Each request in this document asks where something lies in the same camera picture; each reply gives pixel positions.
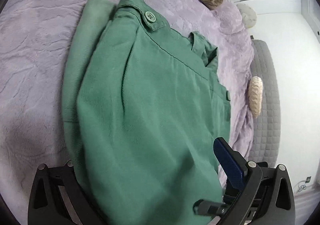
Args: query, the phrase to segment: green fabric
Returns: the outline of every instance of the green fabric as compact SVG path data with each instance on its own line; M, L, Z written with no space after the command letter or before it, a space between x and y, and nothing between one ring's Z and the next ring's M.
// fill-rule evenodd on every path
M192 206L222 201L212 144L228 141L230 103L216 70L215 46L198 32L181 36L143 0L88 0L62 117L77 180L112 224L210 221Z

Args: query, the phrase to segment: seam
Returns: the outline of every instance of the seam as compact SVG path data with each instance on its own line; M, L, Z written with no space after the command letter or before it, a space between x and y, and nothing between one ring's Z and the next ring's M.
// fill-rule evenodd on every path
M141 27L143 27L143 29L144 29L144 26L141 24L141 21L139 20L139 18L137 17L137 15L135 15L135 14L132 13L132 12L127 12L127 13L130 13L130 14L134 15L134 16L137 18L137 20L138 20L139 24L141 25ZM170 54L167 50L163 49L156 41L154 41L154 39L153 39L152 37L150 37L149 33L147 33L145 30L144 30L144 32L148 35L148 37L149 37L154 43L156 43L156 44L158 45L159 48L161 48L163 51L165 51L168 55L172 56L173 58L177 59L179 62L183 63L187 68L189 68L190 70L192 70L193 72L195 72L198 76L200 76L200 77L202 77L203 79L209 81L208 79L206 79L205 77L203 77L201 74L199 74L197 71L195 71L194 69L192 69L190 66L188 66L188 65L186 65L184 62L182 62L180 59L176 58L174 55Z

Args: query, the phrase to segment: cable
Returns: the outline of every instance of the cable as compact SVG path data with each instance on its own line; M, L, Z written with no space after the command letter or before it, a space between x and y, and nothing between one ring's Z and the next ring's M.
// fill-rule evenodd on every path
M293 191L294 191L294 193L300 193L300 192L302 192L303 190L305 190L305 189L307 189L307 186L305 185L305 184L303 184L303 185L299 185L301 182L306 182L305 180L302 180L302 181L300 181L300 182L298 182L294 187L293 187Z

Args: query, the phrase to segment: blue gripper pad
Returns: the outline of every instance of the blue gripper pad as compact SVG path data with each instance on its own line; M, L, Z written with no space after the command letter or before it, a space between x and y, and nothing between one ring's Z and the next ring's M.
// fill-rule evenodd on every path
M230 150L228 150L226 146L223 144L223 142L221 142L220 138L217 138L213 142L213 152L221 164L224 172L226 173L232 187L242 191L245 187L244 178L246 174L231 155L231 152L238 154L240 153L233 151L230 147Z

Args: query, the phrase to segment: purple blanket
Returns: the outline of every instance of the purple blanket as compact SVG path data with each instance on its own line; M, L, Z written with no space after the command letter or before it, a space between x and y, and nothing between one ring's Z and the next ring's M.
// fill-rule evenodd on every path
M86 1L9 0L0 15L0 193L22 225L37 166L69 160L61 81ZM219 47L218 76L231 94L230 145L248 156L253 120L246 88L253 48L237 7L228 0L215 11L198 0L145 1L183 35L197 30ZM222 172L220 181L225 181Z

